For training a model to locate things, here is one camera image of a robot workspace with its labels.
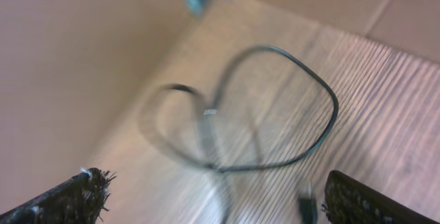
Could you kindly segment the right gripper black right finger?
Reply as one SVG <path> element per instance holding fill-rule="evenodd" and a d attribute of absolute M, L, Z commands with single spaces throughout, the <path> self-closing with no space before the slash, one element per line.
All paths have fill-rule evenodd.
<path fill-rule="evenodd" d="M 339 170 L 327 177 L 322 207 L 333 224 L 439 224 Z"/>

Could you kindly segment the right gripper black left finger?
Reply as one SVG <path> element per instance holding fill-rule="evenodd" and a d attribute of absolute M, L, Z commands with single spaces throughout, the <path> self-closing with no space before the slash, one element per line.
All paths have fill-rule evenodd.
<path fill-rule="evenodd" d="M 81 173 L 33 199 L 3 213 L 1 224 L 95 224 L 111 193 L 109 185 L 116 174 L 98 168 Z"/>

